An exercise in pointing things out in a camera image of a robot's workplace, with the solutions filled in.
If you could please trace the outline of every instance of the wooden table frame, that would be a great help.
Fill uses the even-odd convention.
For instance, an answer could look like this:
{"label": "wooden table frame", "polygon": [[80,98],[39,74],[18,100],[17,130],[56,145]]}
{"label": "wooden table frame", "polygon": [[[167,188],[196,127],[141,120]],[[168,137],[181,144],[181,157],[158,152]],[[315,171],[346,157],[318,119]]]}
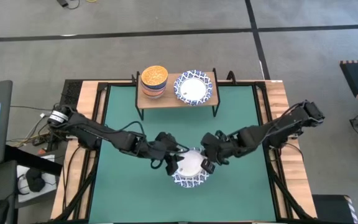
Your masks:
{"label": "wooden table frame", "polygon": [[[106,96],[109,96],[109,85],[120,86],[134,86],[133,80],[67,80],[65,88],[70,82],[81,82],[80,88],[77,88],[78,101],[74,103],[78,112],[84,114],[87,118],[93,119],[97,122],[104,123],[104,111],[107,108]],[[287,96],[282,81],[261,81],[261,80],[219,80],[219,86],[230,85],[251,85],[253,87],[254,96],[258,100],[255,101],[255,105],[259,108],[258,114],[260,117],[260,123],[266,123],[272,119],[278,118],[288,108]],[[289,143],[298,146],[297,140],[289,140]],[[67,173],[67,165],[73,152],[78,147],[76,140],[70,141],[67,146],[65,155],[65,173]],[[265,151],[269,153],[270,159],[277,158],[276,151]],[[79,150],[74,156],[71,163],[70,176],[68,178],[68,186],[66,191],[67,203],[76,194],[80,184],[84,181],[87,174],[91,170],[92,165],[95,162],[95,157],[98,155],[95,151],[88,152]],[[284,147],[282,149],[282,155],[276,162],[272,162],[274,169],[281,177],[285,177],[285,183],[287,188],[294,196],[296,201],[303,207],[303,209],[312,217],[316,217],[316,210],[314,209],[314,203],[310,192],[308,179],[306,176],[305,167],[301,154],[292,147]],[[290,210],[290,207],[284,200],[281,191],[270,181],[272,189],[272,197],[275,207],[276,217],[281,218],[296,218],[296,215]],[[74,210],[70,219],[86,219],[90,214],[90,203],[92,198],[94,184],[88,187],[84,193],[80,206]],[[51,218],[57,217],[62,212],[64,188],[63,184],[58,185],[55,203]]]}

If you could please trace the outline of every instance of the paper plate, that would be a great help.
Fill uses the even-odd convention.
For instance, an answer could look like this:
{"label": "paper plate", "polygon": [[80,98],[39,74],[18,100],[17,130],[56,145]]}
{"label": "paper plate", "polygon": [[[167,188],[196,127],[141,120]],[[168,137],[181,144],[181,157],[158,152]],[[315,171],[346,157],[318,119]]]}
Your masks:
{"label": "paper plate", "polygon": [[172,175],[176,184],[185,188],[192,188],[206,181],[209,173],[201,167],[204,160],[201,151],[201,148],[191,147],[190,151],[180,154],[184,159],[178,162],[178,169]]}
{"label": "paper plate", "polygon": [[207,102],[212,96],[212,82],[199,70],[183,72],[174,82],[173,91],[179,100],[196,106]]}

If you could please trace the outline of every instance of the small wooden table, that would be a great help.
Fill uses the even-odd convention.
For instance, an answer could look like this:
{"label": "small wooden table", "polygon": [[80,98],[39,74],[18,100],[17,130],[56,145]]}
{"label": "small wooden table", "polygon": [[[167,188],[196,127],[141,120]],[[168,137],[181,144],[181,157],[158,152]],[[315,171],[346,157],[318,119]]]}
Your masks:
{"label": "small wooden table", "polygon": [[[216,88],[216,72],[215,70],[213,72],[206,72],[205,73],[212,82],[213,91],[211,98],[203,103],[200,106],[212,106],[212,112],[213,116],[216,116],[216,113],[218,112],[220,99],[219,99],[219,91]],[[171,87],[173,86],[176,79],[180,76],[180,73],[174,73],[174,74],[168,74],[168,80],[167,80],[167,86]],[[146,94],[143,93],[143,91],[140,89],[140,75],[139,72],[137,72],[137,86],[136,86],[136,104],[135,107],[137,109],[137,112],[139,113],[140,118],[144,119],[144,109],[153,109],[153,108],[179,108],[184,106],[191,106],[183,102],[182,100],[177,99],[175,96],[175,93],[173,92],[173,87],[166,88],[163,95],[158,99],[150,99],[147,97]]]}
{"label": "small wooden table", "polygon": [[[65,88],[70,86],[79,86],[78,88],[78,102],[76,104],[76,108],[79,113],[84,114],[87,118],[91,119],[93,116],[96,118],[97,122],[101,122],[101,117],[103,113],[105,103],[106,92],[102,91],[100,97],[97,98],[98,87],[100,87],[100,83],[120,83],[131,85],[132,80],[67,80],[65,83]],[[232,82],[231,80],[220,80],[219,83],[224,82]],[[284,89],[284,84],[281,80],[242,80],[242,82],[264,82],[267,98],[269,101],[270,115],[273,119],[278,118],[281,114],[284,113],[286,109],[288,109],[288,101],[287,96]],[[258,94],[259,96],[259,105],[262,112],[263,122],[268,121],[268,114],[265,109],[264,99],[262,98],[262,94]],[[95,108],[94,105],[98,101],[98,108]],[[289,140],[288,143],[291,143],[297,147],[299,147],[297,140]],[[67,146],[67,151],[65,155],[64,169],[65,173],[67,173],[68,162],[73,155],[75,149],[78,147],[78,142],[76,140],[70,141]],[[81,172],[89,173],[93,162],[94,162],[94,154],[95,152],[91,152],[88,157],[88,166],[84,166],[84,158],[85,151],[79,150],[74,156],[71,163],[70,176],[68,178],[68,186],[67,186],[67,204],[72,200],[74,195],[78,190],[78,186],[80,183],[80,174]],[[272,151],[270,151],[271,160],[275,160],[275,156]],[[281,162],[283,167],[283,173],[285,174],[285,180],[287,183],[287,188],[296,199],[296,201],[303,207],[306,213],[311,215],[312,217],[317,217],[316,210],[314,208],[313,199],[310,192],[310,187],[308,183],[308,178],[306,175],[305,167],[303,165],[303,160],[301,154],[294,148],[290,146],[286,146],[282,149]],[[277,169],[279,164],[277,162],[272,162],[273,167]],[[51,214],[51,218],[55,218],[59,216],[62,212],[62,202],[63,202],[63,175],[60,176],[60,181],[55,197],[55,203],[53,205],[53,210]],[[276,193],[278,198],[278,207],[280,209],[280,215],[282,218],[288,217],[288,214],[285,210],[285,201],[283,195],[280,190],[276,186]],[[89,215],[89,210],[87,210],[86,206],[91,199],[89,188],[84,193],[80,209],[78,210],[78,214],[76,218],[87,218]]]}

